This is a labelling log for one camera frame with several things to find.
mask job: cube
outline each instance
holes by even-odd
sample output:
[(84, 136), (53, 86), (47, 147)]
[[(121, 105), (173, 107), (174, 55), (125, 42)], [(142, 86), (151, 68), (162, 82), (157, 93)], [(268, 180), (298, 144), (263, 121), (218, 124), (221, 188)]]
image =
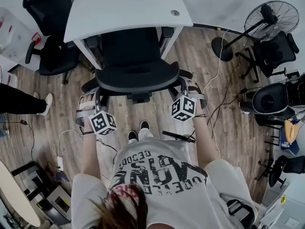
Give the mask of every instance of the cube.
[(90, 115), (89, 120), (95, 134), (108, 135), (117, 130), (114, 116), (105, 111)]
[(186, 121), (195, 116), (196, 99), (181, 96), (172, 105), (172, 118)]

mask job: sneaker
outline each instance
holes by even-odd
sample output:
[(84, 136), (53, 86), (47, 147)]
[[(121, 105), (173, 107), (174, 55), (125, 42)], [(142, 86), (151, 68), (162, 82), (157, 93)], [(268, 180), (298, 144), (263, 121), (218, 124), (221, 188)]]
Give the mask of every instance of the sneaker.
[(246, 111), (242, 110), (241, 108), (240, 108), (240, 110), (243, 111), (243, 113), (244, 113), (245, 115), (250, 114), (250, 112), (246, 112)]
[(45, 101), (47, 103), (46, 110), (43, 113), (40, 113), (40, 115), (46, 116), (49, 112), (49, 109), (51, 108), (51, 105), (53, 103), (53, 95), (48, 94), (47, 97), (45, 98)]
[(146, 120), (143, 120), (140, 124), (140, 129), (144, 129), (144, 128), (149, 130), (149, 124)]
[(132, 139), (137, 139), (138, 140), (138, 136), (137, 136), (135, 131), (130, 131), (129, 134), (128, 134), (128, 141), (130, 141)]
[(35, 97), (35, 98), (38, 98), (38, 99), (39, 99), (39, 95), (38, 95), (38, 93), (37, 93), (37, 92), (34, 92), (34, 93), (33, 93), (33, 97)]

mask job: black shoe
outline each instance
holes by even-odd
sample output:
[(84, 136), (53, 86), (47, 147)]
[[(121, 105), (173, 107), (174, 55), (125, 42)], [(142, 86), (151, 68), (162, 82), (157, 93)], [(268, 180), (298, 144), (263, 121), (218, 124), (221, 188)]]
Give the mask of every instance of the black shoe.
[(138, 140), (138, 136), (137, 136), (135, 131), (130, 131), (129, 134), (128, 134), (128, 141), (130, 141), (132, 139), (137, 139)]
[(149, 130), (149, 124), (146, 120), (143, 120), (140, 125), (140, 129), (147, 128)]

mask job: black fan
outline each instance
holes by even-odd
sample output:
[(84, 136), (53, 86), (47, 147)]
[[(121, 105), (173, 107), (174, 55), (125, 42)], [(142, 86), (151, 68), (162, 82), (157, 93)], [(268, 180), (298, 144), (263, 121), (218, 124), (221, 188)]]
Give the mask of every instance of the black fan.
[(258, 40), (270, 40), (280, 31), (284, 31), (286, 34), (292, 32), (298, 23), (299, 13), (293, 5), (282, 1), (266, 2), (249, 14), (244, 24), (244, 33), (230, 43), (226, 40), (222, 42), (221, 37), (216, 37), (212, 41), (212, 48), (218, 58), (227, 62), (233, 58), (231, 45), (243, 36), (248, 35)]

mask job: brown hair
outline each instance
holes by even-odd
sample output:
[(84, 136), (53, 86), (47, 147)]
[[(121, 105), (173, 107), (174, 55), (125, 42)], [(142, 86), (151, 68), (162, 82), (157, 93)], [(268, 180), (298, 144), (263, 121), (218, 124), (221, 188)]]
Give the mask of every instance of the brown hair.
[(137, 218), (131, 215), (122, 203), (120, 197), (112, 191), (109, 195), (112, 201), (111, 204), (102, 200), (102, 204), (97, 205), (101, 219), (95, 227), (96, 229), (146, 229), (148, 207), (145, 194), (138, 185), (129, 185), (129, 188), (139, 198), (139, 202), (137, 203), (129, 193), (124, 192), (131, 200), (136, 210)]

